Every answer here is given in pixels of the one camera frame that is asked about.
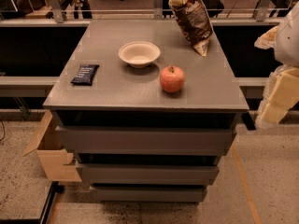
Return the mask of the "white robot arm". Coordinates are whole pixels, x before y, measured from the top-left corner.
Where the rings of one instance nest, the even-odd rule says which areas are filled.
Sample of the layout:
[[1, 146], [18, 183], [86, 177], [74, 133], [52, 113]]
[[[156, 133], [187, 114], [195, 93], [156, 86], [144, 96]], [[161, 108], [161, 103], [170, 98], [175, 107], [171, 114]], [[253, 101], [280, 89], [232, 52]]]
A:
[[257, 127], [265, 129], [278, 125], [299, 102], [299, 2], [254, 46], [273, 49], [275, 60], [281, 63], [267, 79], [255, 120]]

